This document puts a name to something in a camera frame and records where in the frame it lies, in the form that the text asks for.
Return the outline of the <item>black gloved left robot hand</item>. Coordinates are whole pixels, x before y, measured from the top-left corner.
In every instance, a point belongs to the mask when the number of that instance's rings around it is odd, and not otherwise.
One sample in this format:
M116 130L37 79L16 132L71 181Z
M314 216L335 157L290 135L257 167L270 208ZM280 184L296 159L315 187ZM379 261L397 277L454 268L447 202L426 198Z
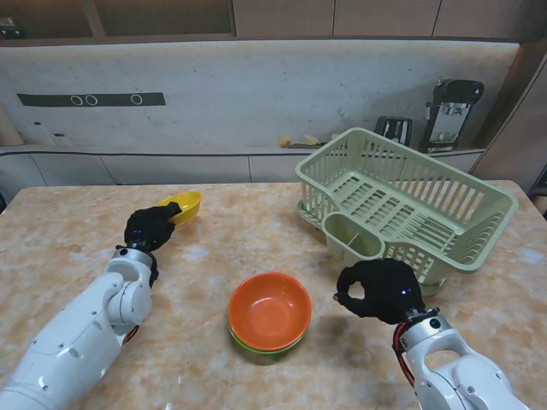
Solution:
M181 212L176 202L135 211L126 223L125 245L143 252L158 250L174 232L175 224L170 220Z

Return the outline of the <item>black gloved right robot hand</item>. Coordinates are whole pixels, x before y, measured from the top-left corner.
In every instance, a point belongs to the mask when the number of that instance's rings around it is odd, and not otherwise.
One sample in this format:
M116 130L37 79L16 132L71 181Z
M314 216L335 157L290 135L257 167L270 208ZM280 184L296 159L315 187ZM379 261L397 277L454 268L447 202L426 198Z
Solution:
M376 318L388 325L403 322L408 312L426 311L413 269L392 258L344 268L333 299L360 318Z

